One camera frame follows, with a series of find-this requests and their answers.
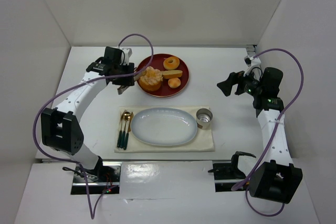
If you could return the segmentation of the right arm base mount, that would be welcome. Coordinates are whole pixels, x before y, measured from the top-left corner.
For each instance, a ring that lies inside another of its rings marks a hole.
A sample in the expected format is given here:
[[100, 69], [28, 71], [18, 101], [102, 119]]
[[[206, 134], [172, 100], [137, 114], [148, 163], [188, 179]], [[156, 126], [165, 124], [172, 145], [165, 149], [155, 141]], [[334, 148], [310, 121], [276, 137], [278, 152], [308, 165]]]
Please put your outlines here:
[[246, 178], [242, 171], [232, 168], [231, 163], [213, 163], [213, 167], [208, 170], [208, 173], [214, 176], [217, 193], [231, 191], [237, 182]]

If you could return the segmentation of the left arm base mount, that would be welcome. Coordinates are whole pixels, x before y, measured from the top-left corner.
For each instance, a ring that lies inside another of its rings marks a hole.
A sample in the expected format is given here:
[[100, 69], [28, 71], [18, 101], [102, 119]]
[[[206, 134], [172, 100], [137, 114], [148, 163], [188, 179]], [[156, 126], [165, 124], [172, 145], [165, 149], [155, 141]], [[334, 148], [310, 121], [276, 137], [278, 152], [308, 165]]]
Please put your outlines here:
[[[121, 163], [105, 162], [103, 165], [108, 167], [108, 172], [105, 175], [102, 175], [102, 178], [98, 178], [97, 176], [93, 176], [87, 173], [89, 193], [91, 195], [99, 195], [102, 192], [107, 195], [119, 194]], [[73, 175], [70, 194], [85, 195], [85, 179], [79, 166], [76, 166], [76, 168], [69, 168], [64, 166], [62, 170], [68, 173], [72, 173]]]

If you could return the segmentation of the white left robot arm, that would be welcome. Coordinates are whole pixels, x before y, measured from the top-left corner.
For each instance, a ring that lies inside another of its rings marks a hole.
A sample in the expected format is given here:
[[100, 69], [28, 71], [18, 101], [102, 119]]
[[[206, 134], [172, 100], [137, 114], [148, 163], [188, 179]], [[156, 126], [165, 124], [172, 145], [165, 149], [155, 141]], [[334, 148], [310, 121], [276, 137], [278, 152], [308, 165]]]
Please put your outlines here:
[[84, 144], [80, 120], [95, 97], [109, 83], [121, 90], [134, 85], [134, 63], [130, 62], [131, 48], [106, 47], [104, 55], [85, 70], [80, 83], [57, 106], [40, 111], [41, 140], [44, 146], [68, 156], [69, 161], [97, 175], [103, 167], [102, 158]]

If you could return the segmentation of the orange round cake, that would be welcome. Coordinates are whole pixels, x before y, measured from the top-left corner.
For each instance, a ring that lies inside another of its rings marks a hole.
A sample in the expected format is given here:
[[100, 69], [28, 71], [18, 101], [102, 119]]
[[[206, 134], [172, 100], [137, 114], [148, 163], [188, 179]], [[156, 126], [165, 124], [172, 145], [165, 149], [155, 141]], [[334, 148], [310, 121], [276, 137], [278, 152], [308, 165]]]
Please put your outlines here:
[[153, 83], [149, 83], [143, 77], [141, 77], [138, 81], [139, 86], [146, 92], [154, 92], [161, 87], [162, 81], [154, 81]]

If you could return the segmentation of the stainless steel tongs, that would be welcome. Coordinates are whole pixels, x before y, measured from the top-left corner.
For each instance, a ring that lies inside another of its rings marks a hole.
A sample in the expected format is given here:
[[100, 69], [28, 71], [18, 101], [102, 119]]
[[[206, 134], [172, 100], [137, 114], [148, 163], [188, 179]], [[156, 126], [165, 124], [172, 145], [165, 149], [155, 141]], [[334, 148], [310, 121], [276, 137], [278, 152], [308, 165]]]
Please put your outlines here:
[[140, 71], [140, 73], [133, 76], [133, 85], [131, 86], [119, 86], [117, 88], [118, 95], [121, 95], [123, 92], [125, 92], [129, 87], [132, 87], [135, 85], [135, 83], [143, 76], [145, 75], [145, 70], [141, 71], [140, 68], [134, 68], [134, 72]]

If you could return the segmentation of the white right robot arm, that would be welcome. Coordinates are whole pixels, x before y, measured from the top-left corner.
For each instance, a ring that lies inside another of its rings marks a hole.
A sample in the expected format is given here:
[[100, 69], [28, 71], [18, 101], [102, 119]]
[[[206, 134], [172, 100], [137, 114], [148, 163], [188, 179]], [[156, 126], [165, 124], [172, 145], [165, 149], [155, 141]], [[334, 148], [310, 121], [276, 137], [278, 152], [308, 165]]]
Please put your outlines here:
[[285, 134], [285, 107], [278, 97], [283, 78], [281, 70], [268, 67], [260, 80], [244, 71], [232, 72], [217, 87], [230, 96], [236, 86], [236, 95], [246, 93], [254, 98], [253, 107], [259, 122], [264, 151], [241, 184], [233, 190], [249, 184], [252, 197], [288, 204], [299, 187], [303, 174], [296, 168], [288, 151]]

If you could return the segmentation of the sugared twisted donut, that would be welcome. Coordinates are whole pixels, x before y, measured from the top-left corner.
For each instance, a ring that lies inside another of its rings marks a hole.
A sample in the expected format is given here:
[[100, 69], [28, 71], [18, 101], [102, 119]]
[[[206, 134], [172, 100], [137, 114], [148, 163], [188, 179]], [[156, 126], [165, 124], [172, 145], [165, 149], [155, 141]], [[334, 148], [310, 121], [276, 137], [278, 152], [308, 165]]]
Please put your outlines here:
[[163, 80], [162, 72], [159, 69], [147, 67], [145, 74], [140, 78], [140, 80], [147, 85], [156, 85]]

